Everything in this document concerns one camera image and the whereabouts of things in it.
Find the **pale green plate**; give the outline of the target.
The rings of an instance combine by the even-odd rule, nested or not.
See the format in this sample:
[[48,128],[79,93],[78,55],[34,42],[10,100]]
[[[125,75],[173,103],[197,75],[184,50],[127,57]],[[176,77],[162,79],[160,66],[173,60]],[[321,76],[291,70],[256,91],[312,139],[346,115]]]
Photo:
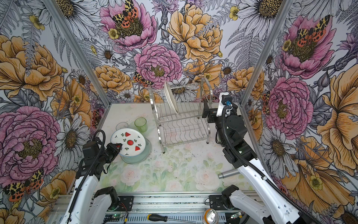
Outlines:
[[150,154],[151,152],[151,143],[149,142],[148,139],[145,138],[145,149],[144,151],[137,155],[137,156],[133,156],[133,157],[124,157],[121,156],[122,161],[124,161],[125,163],[128,164],[138,164],[142,161],[144,161]]

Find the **steel two-tier dish rack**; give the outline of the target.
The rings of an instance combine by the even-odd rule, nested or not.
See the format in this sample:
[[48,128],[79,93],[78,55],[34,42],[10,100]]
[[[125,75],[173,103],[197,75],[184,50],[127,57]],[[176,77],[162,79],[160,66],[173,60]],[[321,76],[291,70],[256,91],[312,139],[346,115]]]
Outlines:
[[176,99],[179,115],[176,115],[167,102],[164,88],[148,87],[150,103],[157,127],[162,153],[167,147],[205,141],[211,141],[211,130],[206,119],[202,118],[204,100],[213,102],[213,89],[207,78],[200,82],[168,83]]

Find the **green glass tumbler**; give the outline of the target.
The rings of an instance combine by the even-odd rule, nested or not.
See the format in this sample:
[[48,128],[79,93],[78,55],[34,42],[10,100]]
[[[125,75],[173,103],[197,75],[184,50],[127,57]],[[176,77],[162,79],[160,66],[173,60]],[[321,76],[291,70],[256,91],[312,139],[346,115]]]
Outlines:
[[134,125],[141,133],[145,133],[148,130],[147,120],[144,117],[139,117],[134,121]]

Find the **clear faceted glass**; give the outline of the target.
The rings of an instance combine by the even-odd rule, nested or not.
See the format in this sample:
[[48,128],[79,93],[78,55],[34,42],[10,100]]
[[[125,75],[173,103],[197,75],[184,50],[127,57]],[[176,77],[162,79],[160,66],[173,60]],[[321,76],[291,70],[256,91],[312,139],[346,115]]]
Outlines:
[[116,125],[116,131],[123,129],[123,128],[128,128],[128,127],[129,127],[129,125],[127,122],[120,122]]

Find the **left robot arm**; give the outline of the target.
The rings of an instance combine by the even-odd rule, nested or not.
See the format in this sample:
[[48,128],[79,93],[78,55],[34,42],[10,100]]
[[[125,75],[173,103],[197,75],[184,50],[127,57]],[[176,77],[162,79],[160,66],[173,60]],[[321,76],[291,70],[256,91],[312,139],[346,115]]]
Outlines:
[[121,149],[121,143],[109,143],[105,147],[99,140],[83,146],[84,158],[76,173],[75,189],[62,224],[104,224],[106,212],[117,208],[119,199],[114,187],[95,189],[105,164],[110,165]]

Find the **white patterned plate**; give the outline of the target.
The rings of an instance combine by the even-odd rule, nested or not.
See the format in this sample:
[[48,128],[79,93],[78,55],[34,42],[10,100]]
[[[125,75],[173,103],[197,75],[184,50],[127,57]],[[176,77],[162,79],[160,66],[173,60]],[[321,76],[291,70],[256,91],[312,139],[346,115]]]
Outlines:
[[122,144],[119,152],[124,157],[134,157],[141,154],[145,149],[145,138],[137,130],[123,128],[115,131],[111,136],[111,143]]

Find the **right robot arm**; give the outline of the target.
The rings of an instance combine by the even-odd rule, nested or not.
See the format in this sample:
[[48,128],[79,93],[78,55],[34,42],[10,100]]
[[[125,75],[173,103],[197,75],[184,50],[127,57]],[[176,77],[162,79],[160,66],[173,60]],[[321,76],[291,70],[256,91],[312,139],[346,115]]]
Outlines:
[[247,129],[243,117],[237,114],[237,106],[230,100],[220,103],[218,108],[203,103],[202,117],[214,123],[216,142],[233,171],[219,175],[242,174],[253,186],[262,203],[246,196],[239,187],[230,185],[222,191],[222,202],[226,209],[240,209],[259,224],[319,224],[314,215],[301,208],[286,193],[280,190],[262,167],[256,153],[244,140]]

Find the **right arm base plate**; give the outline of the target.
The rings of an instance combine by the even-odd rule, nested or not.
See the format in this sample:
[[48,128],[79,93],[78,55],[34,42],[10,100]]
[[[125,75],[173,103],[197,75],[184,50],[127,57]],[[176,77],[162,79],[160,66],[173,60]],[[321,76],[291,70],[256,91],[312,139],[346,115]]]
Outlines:
[[232,204],[229,198],[223,195],[210,195],[208,198],[208,205],[214,210],[232,210]]

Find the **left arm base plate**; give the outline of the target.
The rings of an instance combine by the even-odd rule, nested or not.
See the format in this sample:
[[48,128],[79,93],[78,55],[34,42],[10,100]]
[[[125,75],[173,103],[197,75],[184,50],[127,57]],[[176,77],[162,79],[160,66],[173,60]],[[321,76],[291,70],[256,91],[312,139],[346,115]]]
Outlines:
[[118,196],[112,202],[108,211],[132,211],[134,196]]

